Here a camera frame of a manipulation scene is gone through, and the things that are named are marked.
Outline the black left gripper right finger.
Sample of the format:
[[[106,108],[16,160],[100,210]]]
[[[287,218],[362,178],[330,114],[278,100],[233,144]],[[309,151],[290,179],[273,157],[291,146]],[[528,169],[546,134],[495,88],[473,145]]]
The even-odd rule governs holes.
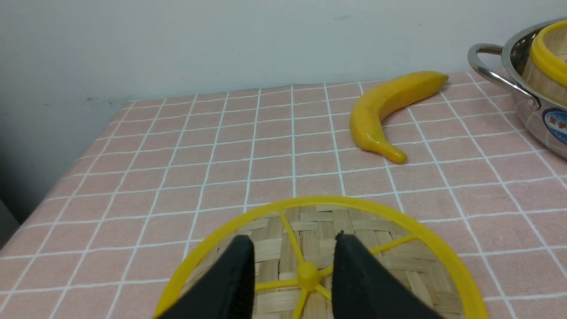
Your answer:
[[[437,319],[353,234],[337,234],[332,271],[335,319]]]

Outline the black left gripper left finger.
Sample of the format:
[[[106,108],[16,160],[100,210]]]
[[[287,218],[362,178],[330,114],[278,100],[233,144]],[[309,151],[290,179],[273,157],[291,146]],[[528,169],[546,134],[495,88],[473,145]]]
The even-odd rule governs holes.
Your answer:
[[[237,235],[217,262],[159,319],[251,319],[255,294],[254,245]]]

